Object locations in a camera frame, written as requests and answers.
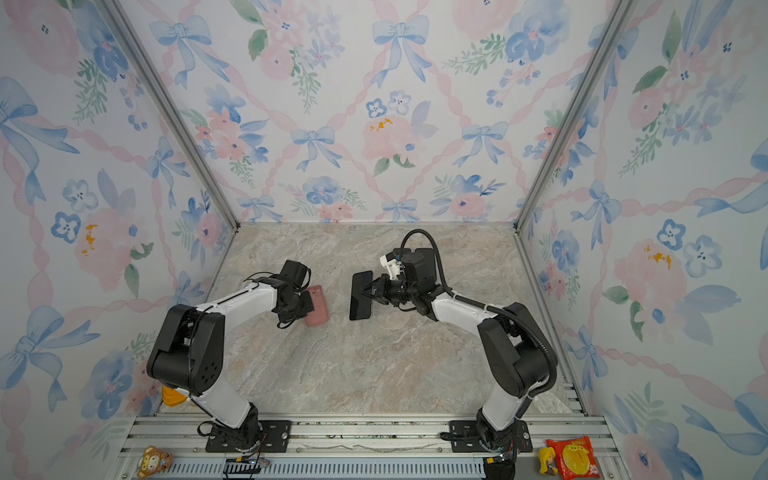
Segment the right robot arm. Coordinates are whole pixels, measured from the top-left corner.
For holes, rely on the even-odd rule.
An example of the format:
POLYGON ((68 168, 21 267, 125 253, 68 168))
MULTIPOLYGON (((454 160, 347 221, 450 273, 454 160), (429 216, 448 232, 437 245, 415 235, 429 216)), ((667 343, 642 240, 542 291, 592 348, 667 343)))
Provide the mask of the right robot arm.
POLYGON ((494 380, 490 396, 476 415, 473 434, 451 434, 493 453, 532 450, 523 416, 536 396, 557 379, 558 359, 526 306, 493 306, 458 293, 446 284, 436 248, 397 248, 380 258, 384 272, 352 277, 350 319, 369 319, 372 305, 416 312, 434 322, 476 335, 494 380))

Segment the black phone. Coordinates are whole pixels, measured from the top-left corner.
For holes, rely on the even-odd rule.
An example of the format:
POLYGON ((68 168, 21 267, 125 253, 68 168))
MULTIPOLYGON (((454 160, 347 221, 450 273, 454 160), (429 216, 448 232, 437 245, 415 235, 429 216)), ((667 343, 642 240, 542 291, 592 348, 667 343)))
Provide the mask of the black phone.
POLYGON ((357 272, 352 277, 349 320, 358 321, 370 319, 372 315, 372 299, 366 295, 368 285, 373 281, 371 270, 357 272))

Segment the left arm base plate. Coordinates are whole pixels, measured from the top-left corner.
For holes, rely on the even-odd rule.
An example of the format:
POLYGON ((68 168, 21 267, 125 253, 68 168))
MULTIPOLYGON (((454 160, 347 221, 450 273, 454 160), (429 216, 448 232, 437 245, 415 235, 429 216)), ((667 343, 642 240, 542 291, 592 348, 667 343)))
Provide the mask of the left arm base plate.
POLYGON ((207 453, 285 453, 292 426, 290 420, 256 420, 246 421, 240 428, 233 429, 211 422, 207 432, 200 424, 198 434, 207 439, 207 453))

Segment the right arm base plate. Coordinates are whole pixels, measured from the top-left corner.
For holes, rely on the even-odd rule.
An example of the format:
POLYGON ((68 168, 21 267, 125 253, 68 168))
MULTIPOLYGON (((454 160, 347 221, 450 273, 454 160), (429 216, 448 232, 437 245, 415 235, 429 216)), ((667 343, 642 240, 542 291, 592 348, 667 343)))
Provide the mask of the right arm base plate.
POLYGON ((514 420, 503 430, 493 429, 484 420, 452 420, 448 431, 439 437, 450 444, 453 453, 516 455, 533 451, 531 434, 523 420, 514 420))

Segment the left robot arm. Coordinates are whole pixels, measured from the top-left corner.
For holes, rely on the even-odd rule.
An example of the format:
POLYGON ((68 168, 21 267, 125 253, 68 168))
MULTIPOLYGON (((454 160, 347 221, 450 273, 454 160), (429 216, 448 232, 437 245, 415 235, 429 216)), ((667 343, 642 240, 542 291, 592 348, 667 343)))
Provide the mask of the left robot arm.
POLYGON ((278 273, 262 272, 240 290, 208 303, 171 307, 147 360, 147 375, 207 413, 207 436, 225 448, 252 452, 264 438, 257 407, 224 374, 227 333, 264 313, 287 328, 314 311, 311 269, 287 260, 278 273))

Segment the pink phone case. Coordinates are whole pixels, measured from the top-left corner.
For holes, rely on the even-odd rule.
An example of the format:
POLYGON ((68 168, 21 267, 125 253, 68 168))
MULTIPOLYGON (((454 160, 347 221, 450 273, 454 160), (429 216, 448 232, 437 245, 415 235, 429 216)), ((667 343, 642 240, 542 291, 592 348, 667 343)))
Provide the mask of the pink phone case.
POLYGON ((320 285, 310 286, 308 288, 313 310, 304 318, 307 327, 316 327, 326 323, 329 320, 327 301, 320 285))

